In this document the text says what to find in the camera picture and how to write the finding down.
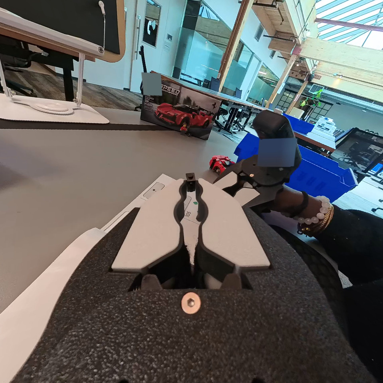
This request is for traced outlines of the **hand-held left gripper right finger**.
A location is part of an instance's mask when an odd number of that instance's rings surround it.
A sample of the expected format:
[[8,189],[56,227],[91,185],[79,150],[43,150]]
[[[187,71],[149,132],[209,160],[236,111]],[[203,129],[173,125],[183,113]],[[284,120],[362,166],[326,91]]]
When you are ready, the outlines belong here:
[[265,270],[270,261],[240,203],[204,179],[195,184],[198,242],[194,262],[206,274]]

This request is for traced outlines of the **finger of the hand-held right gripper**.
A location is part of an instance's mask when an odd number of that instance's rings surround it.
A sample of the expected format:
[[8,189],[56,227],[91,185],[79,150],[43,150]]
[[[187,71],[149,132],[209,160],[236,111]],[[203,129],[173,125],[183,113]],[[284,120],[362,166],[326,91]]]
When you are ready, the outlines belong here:
[[238,175],[235,172],[229,172],[226,175],[222,174],[213,183],[219,189],[230,188],[238,183]]
[[256,199],[260,193],[254,188],[243,187],[238,189],[234,194],[234,199],[244,207],[246,204],[250,203]]

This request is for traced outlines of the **white lego instruction booklet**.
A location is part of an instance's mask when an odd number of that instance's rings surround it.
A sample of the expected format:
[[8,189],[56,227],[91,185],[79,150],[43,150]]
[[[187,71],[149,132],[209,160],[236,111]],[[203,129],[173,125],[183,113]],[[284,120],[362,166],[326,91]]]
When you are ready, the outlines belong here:
[[159,180],[82,255],[66,254],[1,314],[4,382],[251,381],[240,329],[246,272],[206,274],[194,262],[195,191],[184,201],[184,245],[144,272],[112,264]]

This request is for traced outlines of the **red lego car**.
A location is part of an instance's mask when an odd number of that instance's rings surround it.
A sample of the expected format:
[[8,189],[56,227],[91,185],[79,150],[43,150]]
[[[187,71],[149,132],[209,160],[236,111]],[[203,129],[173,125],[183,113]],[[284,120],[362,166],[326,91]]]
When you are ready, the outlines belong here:
[[217,155],[211,158],[209,162],[209,168],[220,175],[233,164],[235,164],[235,162],[233,162],[229,157]]

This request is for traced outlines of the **lego set box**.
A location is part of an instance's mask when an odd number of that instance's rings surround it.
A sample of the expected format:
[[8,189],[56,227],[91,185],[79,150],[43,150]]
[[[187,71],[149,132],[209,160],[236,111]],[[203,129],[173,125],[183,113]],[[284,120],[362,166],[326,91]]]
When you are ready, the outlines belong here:
[[140,119],[177,132],[187,122],[192,137],[207,141],[216,117],[216,101],[179,87],[163,91],[170,87],[165,81],[161,86],[162,95],[143,95]]

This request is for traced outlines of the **person's right hand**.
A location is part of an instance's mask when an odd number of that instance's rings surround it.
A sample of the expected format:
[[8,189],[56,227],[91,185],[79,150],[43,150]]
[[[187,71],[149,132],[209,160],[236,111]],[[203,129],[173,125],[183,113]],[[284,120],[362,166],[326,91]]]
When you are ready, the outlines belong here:
[[287,213],[290,218],[299,216],[309,203],[309,195],[304,191],[297,191],[286,185],[280,189],[271,205],[271,210]]

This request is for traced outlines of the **large blue plastic bin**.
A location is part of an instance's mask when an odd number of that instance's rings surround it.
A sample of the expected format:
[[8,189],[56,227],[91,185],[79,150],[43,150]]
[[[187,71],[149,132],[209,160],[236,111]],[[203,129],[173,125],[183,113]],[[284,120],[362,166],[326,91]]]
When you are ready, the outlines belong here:
[[[248,133],[237,145],[234,154],[237,155],[237,163],[241,161],[241,151],[245,151],[245,158],[258,151],[259,138]],[[351,169],[343,169],[339,164],[314,151],[298,145],[301,154],[301,163],[293,172],[287,184],[297,191],[304,191],[315,196],[325,196],[332,203],[343,194],[357,186],[357,180]],[[229,171],[236,173],[237,168]]]

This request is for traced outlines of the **wood-edged office table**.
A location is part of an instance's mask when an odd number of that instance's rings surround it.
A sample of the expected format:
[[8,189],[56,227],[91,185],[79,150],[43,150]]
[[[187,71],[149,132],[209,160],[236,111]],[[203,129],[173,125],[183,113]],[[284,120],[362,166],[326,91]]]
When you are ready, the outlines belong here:
[[309,143],[317,148],[323,149],[325,152],[333,153],[336,150],[335,141],[331,138],[323,137],[313,132],[304,134],[293,130],[293,133],[297,139],[300,139],[305,143]]

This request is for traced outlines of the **small blue plastic bin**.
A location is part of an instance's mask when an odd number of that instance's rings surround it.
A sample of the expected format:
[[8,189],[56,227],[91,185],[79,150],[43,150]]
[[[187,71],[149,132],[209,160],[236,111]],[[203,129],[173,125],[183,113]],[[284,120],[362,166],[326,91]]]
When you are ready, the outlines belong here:
[[300,134],[308,134],[314,129],[314,125],[311,123],[308,123],[296,117],[287,115],[285,113],[283,114],[283,116],[289,120],[292,130],[294,132],[298,132]]

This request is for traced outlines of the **white printer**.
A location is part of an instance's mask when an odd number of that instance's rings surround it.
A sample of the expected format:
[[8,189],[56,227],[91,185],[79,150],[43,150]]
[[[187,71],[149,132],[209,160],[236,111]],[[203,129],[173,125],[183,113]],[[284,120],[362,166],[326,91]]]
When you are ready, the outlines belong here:
[[336,124],[333,121],[333,119],[321,116],[314,125],[314,128],[319,132],[326,133],[332,136],[336,130]]

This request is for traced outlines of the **green potted plant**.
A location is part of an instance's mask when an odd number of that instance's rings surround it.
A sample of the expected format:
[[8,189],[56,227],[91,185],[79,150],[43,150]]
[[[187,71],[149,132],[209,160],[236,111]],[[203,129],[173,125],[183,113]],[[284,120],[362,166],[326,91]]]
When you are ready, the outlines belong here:
[[314,108],[321,106],[320,97],[323,90],[324,90],[323,88],[320,88],[318,91],[312,93],[311,96],[307,96],[306,98],[302,99],[299,102],[299,106],[302,108],[305,106],[314,107]]

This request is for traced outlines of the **black textured cushion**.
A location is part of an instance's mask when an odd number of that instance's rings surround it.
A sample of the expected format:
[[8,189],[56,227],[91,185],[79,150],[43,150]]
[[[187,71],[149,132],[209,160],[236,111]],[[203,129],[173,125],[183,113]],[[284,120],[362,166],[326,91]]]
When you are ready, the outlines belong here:
[[331,263],[317,250],[300,240],[287,230],[271,225],[273,228],[302,258],[309,267],[317,282],[321,286],[333,314],[346,338],[348,334],[347,309],[343,294],[343,287],[338,272]]

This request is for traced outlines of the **white desk stand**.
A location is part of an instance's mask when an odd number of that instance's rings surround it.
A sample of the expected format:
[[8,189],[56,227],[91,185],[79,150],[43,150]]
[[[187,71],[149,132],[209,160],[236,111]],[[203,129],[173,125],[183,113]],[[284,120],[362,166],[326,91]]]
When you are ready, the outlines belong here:
[[88,55],[92,58],[101,58],[104,55],[104,45],[66,35],[35,22],[26,20],[16,14],[1,8],[1,27],[6,31],[23,32],[26,36],[36,38],[38,42],[51,44],[54,47],[68,48],[74,53],[79,53],[79,78],[77,94],[74,101],[49,100],[43,98],[13,96],[6,84],[6,79],[1,65],[1,86],[4,94],[1,95],[1,119],[13,121],[32,122],[73,122],[106,124],[108,119],[96,112],[88,105],[82,106],[82,88],[84,60]]

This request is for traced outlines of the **person's black clothing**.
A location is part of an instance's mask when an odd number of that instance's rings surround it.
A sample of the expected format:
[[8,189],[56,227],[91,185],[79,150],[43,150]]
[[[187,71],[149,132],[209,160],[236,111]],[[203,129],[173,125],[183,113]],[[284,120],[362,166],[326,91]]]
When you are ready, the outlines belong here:
[[352,286],[341,289],[339,316],[355,353],[377,382],[383,381],[382,273],[346,274]]

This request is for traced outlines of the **black wood-rimmed board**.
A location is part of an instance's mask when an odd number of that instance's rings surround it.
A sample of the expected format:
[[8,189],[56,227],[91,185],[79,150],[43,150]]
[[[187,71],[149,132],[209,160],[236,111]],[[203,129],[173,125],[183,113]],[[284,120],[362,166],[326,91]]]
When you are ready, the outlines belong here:
[[124,2],[96,0],[1,0],[1,8],[17,16],[105,49],[103,60],[117,62],[125,54]]

